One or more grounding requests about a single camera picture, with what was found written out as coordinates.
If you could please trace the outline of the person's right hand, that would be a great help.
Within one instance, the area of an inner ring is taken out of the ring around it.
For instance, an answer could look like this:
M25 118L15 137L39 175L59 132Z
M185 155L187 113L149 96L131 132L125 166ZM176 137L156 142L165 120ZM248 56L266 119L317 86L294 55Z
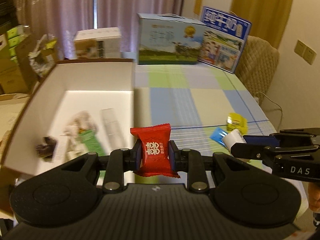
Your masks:
M320 187L316 183L308 184L309 208L315 213L320 211Z

